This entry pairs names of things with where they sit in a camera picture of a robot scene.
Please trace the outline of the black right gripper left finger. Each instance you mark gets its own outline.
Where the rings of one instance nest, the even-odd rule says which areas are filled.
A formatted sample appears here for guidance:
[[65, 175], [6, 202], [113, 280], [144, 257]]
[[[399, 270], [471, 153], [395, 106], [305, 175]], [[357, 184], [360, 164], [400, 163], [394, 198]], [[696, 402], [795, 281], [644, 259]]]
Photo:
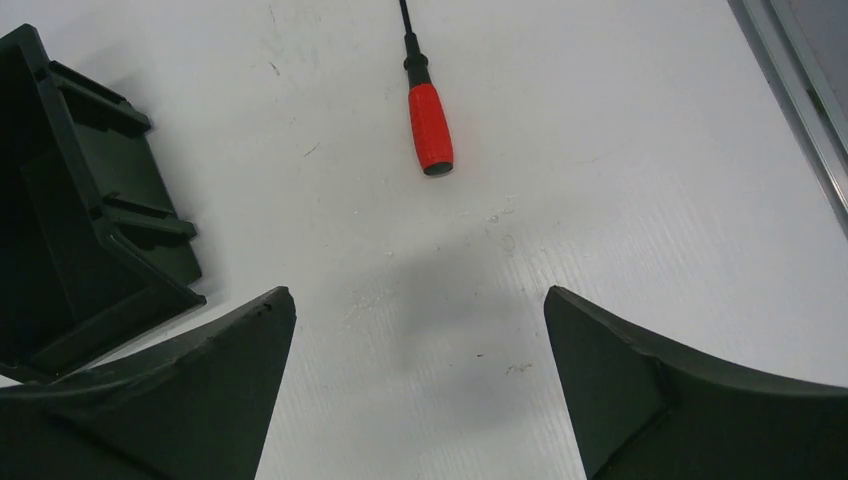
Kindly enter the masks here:
[[1, 392], [5, 479], [252, 479], [296, 324], [274, 288], [50, 384]]

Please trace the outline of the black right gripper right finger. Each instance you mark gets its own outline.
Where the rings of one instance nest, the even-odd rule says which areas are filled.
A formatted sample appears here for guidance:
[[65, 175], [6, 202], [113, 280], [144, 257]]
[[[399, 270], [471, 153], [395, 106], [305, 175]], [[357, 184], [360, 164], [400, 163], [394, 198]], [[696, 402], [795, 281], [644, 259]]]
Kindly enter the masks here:
[[590, 479], [843, 479], [847, 391], [741, 366], [565, 289], [544, 316]]

